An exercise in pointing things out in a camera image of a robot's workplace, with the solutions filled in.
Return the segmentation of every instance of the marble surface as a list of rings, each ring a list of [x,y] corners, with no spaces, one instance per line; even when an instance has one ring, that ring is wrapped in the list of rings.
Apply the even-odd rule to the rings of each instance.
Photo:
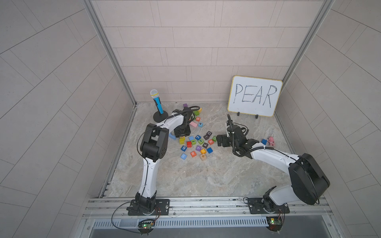
[[[227,103],[194,103],[189,106],[202,107],[199,115],[202,128],[190,127],[191,135],[204,136],[211,131],[214,136],[226,133]],[[180,103],[164,103],[164,110],[171,114],[174,109],[183,109]],[[148,123],[155,123],[152,115],[156,110],[153,103],[140,103],[132,122],[126,144],[109,186],[108,197],[134,197],[139,190],[143,160],[136,151],[138,137]],[[249,128],[247,138],[261,141],[273,136],[275,148],[290,153],[288,145],[275,117],[259,117],[230,113],[233,122]],[[212,154],[207,153],[207,160],[201,161],[200,152],[192,158],[190,153],[196,145],[185,152],[188,157],[180,158],[182,151],[179,139],[168,140],[168,150],[161,161],[157,175],[157,196],[261,196],[272,186],[290,183],[290,177],[283,171],[269,164],[239,158],[232,154],[231,147],[210,145]]]

